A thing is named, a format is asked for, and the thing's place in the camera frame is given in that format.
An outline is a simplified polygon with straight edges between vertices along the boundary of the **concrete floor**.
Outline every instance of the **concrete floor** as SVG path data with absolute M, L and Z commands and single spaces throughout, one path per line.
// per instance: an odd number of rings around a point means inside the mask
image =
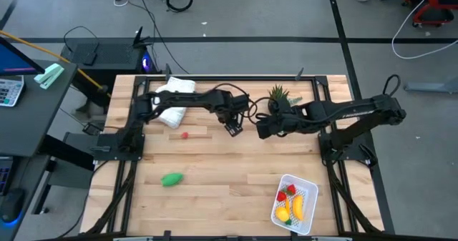
M 0 16 L 12 0 L 0 0 Z M 141 0 L 130 0 L 141 4 Z M 160 0 L 146 0 L 157 27 L 167 37 L 307 36 L 338 37 L 329 0 L 194 0 L 189 11 L 167 12 Z M 348 38 L 391 38 L 409 10 L 398 1 L 372 0 L 360 4 L 337 0 Z M 115 7 L 112 0 L 19 0 L 4 30 L 23 38 L 61 39 L 72 27 L 84 25 L 99 37 L 131 37 L 144 26 L 152 35 L 146 12 L 133 6 Z M 75 31 L 71 37 L 88 37 Z M 401 38 L 457 38 L 458 21 L 442 28 L 413 29 L 407 24 Z M 59 53 L 62 43 L 38 44 Z M 348 74 L 339 43 L 212 42 L 169 43 L 175 58 L 192 73 L 207 74 Z M 15 44 L 34 59 L 52 59 Z M 405 55 L 421 54 L 441 45 L 397 45 Z M 457 47 L 416 60 L 397 58 L 388 44 L 349 44 L 363 97 L 379 94 L 384 80 L 399 74 L 406 81 L 443 82 L 457 75 Z M 180 72 L 163 45 L 155 49 L 159 65 Z M 457 97 L 448 94 L 396 93 L 407 111 L 398 127 L 379 127 L 374 142 L 397 234 L 458 238 Z M 69 90 L 63 108 L 72 112 L 82 102 Z M 80 132 L 78 123 L 59 112 L 50 133 Z M 48 215 L 27 215 L 17 240 L 56 237 L 72 226 L 83 210 L 86 190 L 53 188 L 45 206 Z M 70 233 L 76 235 L 78 227 Z

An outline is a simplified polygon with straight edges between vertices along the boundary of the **computer monitor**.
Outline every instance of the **computer monitor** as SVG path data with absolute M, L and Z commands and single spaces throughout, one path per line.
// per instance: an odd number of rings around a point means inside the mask
M 0 76 L 43 73 L 43 68 L 0 37 Z

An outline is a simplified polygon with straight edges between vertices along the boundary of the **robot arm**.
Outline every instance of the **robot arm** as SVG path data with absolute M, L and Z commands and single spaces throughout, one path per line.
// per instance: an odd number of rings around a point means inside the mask
M 248 110 L 249 95 L 234 97 L 229 91 L 211 89 L 205 93 L 148 92 L 137 97 L 131 106 L 129 119 L 125 127 L 117 133 L 118 148 L 122 151 L 136 150 L 144 123 L 158 118 L 163 111 L 171 107 L 201 107 L 209 113 L 215 113 L 218 121 L 224 124 L 229 134 L 234 137 L 243 131 L 242 114 Z
M 310 134 L 319 132 L 339 119 L 360 117 L 360 120 L 346 129 L 331 134 L 332 147 L 341 149 L 353 139 L 381 124 L 397 125 L 406 117 L 396 98 L 391 94 L 377 95 L 369 99 L 334 103 L 314 101 L 299 106 L 280 106 L 272 115 L 257 115 L 256 127 L 261 139 L 276 134 L 284 137 L 297 132 Z

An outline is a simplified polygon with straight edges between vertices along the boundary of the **white plastic basket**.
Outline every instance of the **white plastic basket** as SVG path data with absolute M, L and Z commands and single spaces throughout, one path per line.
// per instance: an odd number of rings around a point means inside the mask
M 278 185 L 277 194 L 278 192 L 284 190 L 287 186 L 291 184 L 296 187 L 296 194 L 294 196 L 288 195 L 289 203 L 291 206 L 291 213 L 289 215 L 289 218 L 292 222 L 291 225 L 286 225 L 284 222 L 282 222 L 275 216 L 275 210 L 278 207 L 285 207 L 285 201 L 279 202 L 276 198 L 272 206 L 271 220 L 275 225 L 286 228 L 290 231 L 294 231 L 301 235 L 307 235 L 310 232 L 310 229 L 312 228 L 312 219 L 313 214 L 315 212 L 316 200 L 318 198 L 318 186 L 307 180 L 294 177 L 290 174 L 285 174 L 281 177 L 280 184 Z M 294 217 L 293 214 L 293 198 L 296 195 L 303 196 L 303 221 L 298 220 L 296 217 Z

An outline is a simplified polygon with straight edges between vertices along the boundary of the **wooden table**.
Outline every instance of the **wooden table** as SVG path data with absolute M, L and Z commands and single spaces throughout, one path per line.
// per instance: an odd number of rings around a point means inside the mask
M 344 75 L 327 77 L 334 102 L 351 100 Z M 117 77 L 106 126 L 124 126 L 134 78 Z M 308 82 L 231 83 L 249 93 L 252 100 L 268 96 L 268 89 L 274 84 L 282 84 L 290 98 L 303 97 L 300 104 L 313 100 Z M 163 84 L 155 82 L 150 90 Z M 197 82 L 196 91 L 204 92 L 216 84 L 219 82 Z M 232 87 L 223 88 L 234 95 L 240 93 Z M 261 102 L 260 111 L 266 112 L 266 104 Z M 338 127 L 351 123 L 341 120 Z M 292 174 L 318 185 L 310 235 L 336 235 L 329 180 L 321 164 L 317 135 L 290 134 L 262 140 L 248 120 L 243 128 L 241 134 L 232 138 L 214 114 L 200 108 L 187 109 L 178 129 L 155 120 L 145 125 L 144 157 L 137 168 L 127 234 L 163 235 L 165 230 L 171 230 L 174 236 L 289 235 L 289 231 L 271 222 L 271 209 L 281 176 Z M 180 138 L 183 132 L 189 133 L 188 139 Z M 94 176 L 81 231 L 88 230 L 111 201 L 117 165 L 118 162 L 109 162 Z M 356 162 L 345 165 L 355 203 L 372 224 L 383 229 L 369 169 Z M 182 172 L 184 180 L 175 187 L 162 187 L 161 177 L 171 172 Z M 346 230 L 350 230 L 342 200 L 341 206 Z

